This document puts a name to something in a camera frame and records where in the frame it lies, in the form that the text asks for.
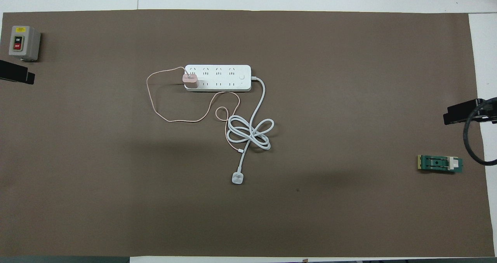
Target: coiled white cable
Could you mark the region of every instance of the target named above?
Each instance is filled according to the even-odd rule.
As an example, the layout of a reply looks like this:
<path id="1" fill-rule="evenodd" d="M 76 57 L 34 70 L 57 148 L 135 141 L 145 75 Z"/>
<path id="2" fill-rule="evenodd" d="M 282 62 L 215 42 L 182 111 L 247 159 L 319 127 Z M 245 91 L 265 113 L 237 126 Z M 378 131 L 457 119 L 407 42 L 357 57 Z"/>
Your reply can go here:
<path id="1" fill-rule="evenodd" d="M 238 116 L 236 114 L 233 114 L 228 118 L 228 131 L 226 133 L 228 141 L 230 141 L 231 143 L 247 142 L 243 150 L 241 149 L 238 150 L 238 152 L 242 153 L 242 157 L 240 157 L 240 163 L 238 164 L 238 169 L 236 170 L 236 172 L 233 173 L 233 176 L 231 177 L 231 182 L 236 183 L 238 185 L 243 182 L 242 164 L 243 164 L 243 159 L 245 158 L 245 153 L 247 152 L 250 143 L 254 143 L 256 146 L 258 146 L 259 148 L 265 151 L 269 150 L 271 148 L 271 144 L 269 142 L 269 138 L 265 134 L 267 132 L 270 132 L 275 126 L 275 121 L 273 121 L 270 118 L 261 120 L 261 122 L 259 122 L 259 124 L 256 127 L 252 126 L 255 115 L 259 111 L 262 101 L 264 100 L 264 96 L 266 95 L 266 85 L 264 84 L 264 81 L 262 81 L 258 77 L 252 77 L 252 81 L 259 81 L 261 83 L 262 95 L 261 95 L 261 100 L 259 100 L 259 104 L 257 104 L 254 113 L 252 114 L 252 117 L 250 117 L 250 122 L 247 122 L 245 118 L 242 118 L 241 116 Z M 234 126 L 233 122 L 235 121 L 240 122 L 243 126 Z M 259 130 L 259 128 L 261 128 L 261 126 L 267 122 L 270 123 L 270 126 L 265 130 Z M 230 136 L 231 134 L 235 134 L 236 136 L 241 137 L 241 139 L 233 139 Z"/>

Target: green electrical component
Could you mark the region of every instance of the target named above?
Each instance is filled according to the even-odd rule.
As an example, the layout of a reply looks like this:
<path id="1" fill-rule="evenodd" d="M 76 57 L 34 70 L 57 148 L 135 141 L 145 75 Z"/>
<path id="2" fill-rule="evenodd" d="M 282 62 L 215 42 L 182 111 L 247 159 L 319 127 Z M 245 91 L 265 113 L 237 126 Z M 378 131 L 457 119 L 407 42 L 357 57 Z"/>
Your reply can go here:
<path id="1" fill-rule="evenodd" d="M 417 168 L 460 173 L 463 171 L 463 160 L 455 156 L 418 155 Z"/>

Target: power strip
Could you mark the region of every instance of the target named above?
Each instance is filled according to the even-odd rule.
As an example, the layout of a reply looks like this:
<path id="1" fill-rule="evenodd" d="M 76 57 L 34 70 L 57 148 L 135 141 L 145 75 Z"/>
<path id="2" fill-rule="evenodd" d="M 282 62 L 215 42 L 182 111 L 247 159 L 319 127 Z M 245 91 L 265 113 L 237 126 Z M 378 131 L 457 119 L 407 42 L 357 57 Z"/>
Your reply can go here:
<path id="1" fill-rule="evenodd" d="M 198 78 L 196 88 L 189 92 L 248 92 L 252 88 L 249 65 L 186 65 L 189 74 Z"/>

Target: black bracket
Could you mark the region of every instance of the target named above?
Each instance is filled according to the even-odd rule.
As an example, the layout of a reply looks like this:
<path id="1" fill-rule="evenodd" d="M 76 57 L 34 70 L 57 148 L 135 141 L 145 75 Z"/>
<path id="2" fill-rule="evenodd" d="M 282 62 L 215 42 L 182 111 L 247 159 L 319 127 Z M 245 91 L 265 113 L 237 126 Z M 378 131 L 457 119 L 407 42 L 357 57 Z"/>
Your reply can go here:
<path id="1" fill-rule="evenodd" d="M 443 115 L 443 123 L 451 125 L 452 123 L 465 122 L 470 113 L 483 103 L 483 99 L 477 98 L 447 107 L 447 113 Z M 471 119 L 477 122 L 491 121 L 497 123 L 497 103 L 487 104 L 478 110 Z"/>
<path id="2" fill-rule="evenodd" d="M 28 72 L 27 67 L 0 60 L 0 79 L 32 85 L 34 73 Z"/>

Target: thin pink cable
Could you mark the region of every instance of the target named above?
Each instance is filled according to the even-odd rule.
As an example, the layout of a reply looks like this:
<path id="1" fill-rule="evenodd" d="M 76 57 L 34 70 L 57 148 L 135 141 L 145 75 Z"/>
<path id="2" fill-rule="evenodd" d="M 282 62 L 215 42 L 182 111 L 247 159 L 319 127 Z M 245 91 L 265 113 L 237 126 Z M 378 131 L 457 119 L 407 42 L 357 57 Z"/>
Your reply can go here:
<path id="1" fill-rule="evenodd" d="M 220 95 L 220 94 L 223 94 L 223 93 L 230 93 L 230 94 L 232 94 L 232 95 L 236 96 L 236 98 L 238 98 L 238 104 L 236 104 L 236 107 L 233 109 L 233 114 L 235 114 L 236 109 L 238 109 L 238 106 L 240 106 L 240 97 L 238 96 L 238 94 L 233 93 L 233 92 L 218 92 L 218 93 L 216 93 L 216 94 L 212 97 L 211 102 L 209 103 L 209 107 L 208 107 L 207 112 L 205 113 L 205 115 L 204 115 L 204 116 L 202 116 L 201 118 L 197 119 L 197 120 L 186 120 L 186 119 L 168 120 L 167 118 L 164 118 L 164 117 L 163 117 L 163 116 L 162 116 L 162 115 L 161 115 L 161 114 L 157 111 L 157 109 L 155 108 L 154 101 L 152 100 L 152 96 L 151 96 L 151 93 L 150 93 L 149 79 L 150 79 L 150 77 L 151 77 L 151 76 L 154 76 L 154 75 L 155 75 L 155 74 L 157 74 L 157 73 L 168 72 L 168 71 L 174 71 L 174 70 L 177 70 L 177 69 L 180 69 L 180 68 L 181 68 L 181 69 L 183 69 L 183 70 L 186 72 L 186 74 L 189 74 L 189 73 L 188 73 L 188 71 L 187 71 L 184 67 L 180 66 L 180 67 L 176 67 L 176 68 L 174 68 L 174 69 L 167 69 L 167 70 L 157 71 L 157 72 L 154 72 L 154 73 L 150 74 L 150 75 L 149 75 L 149 77 L 147 77 L 147 90 L 148 90 L 148 92 L 149 92 L 150 102 L 151 102 L 151 104 L 152 104 L 152 108 L 154 109 L 154 112 L 155 112 L 158 116 L 160 116 L 163 120 L 165 120 L 165 121 L 167 121 L 167 122 L 199 122 L 199 121 L 203 120 L 203 119 L 207 116 L 207 114 L 208 114 L 208 113 L 209 113 L 209 111 L 211 110 L 212 103 L 213 103 L 214 99 L 217 97 L 217 95 Z M 218 112 L 218 110 L 219 110 L 219 109 L 224 109 L 224 111 L 226 112 L 226 119 L 219 118 L 219 116 L 217 115 L 217 112 Z M 226 124 L 225 124 L 225 126 L 224 126 L 224 135 L 225 135 L 226 141 L 228 142 L 228 144 L 229 144 L 229 145 L 230 145 L 230 146 L 231 146 L 234 150 L 236 150 L 237 152 L 239 152 L 238 148 L 235 148 L 235 147 L 233 146 L 233 144 L 231 144 L 231 142 L 228 140 L 228 135 L 227 135 L 227 132 L 228 132 L 228 119 L 229 119 L 229 111 L 228 111 L 228 109 L 227 109 L 225 106 L 220 106 L 220 107 L 218 107 L 218 109 L 216 109 L 216 111 L 214 112 L 214 114 L 215 114 L 215 116 L 216 116 L 216 118 L 217 118 L 218 120 L 220 120 L 220 121 L 225 121 L 225 122 L 226 122 Z"/>

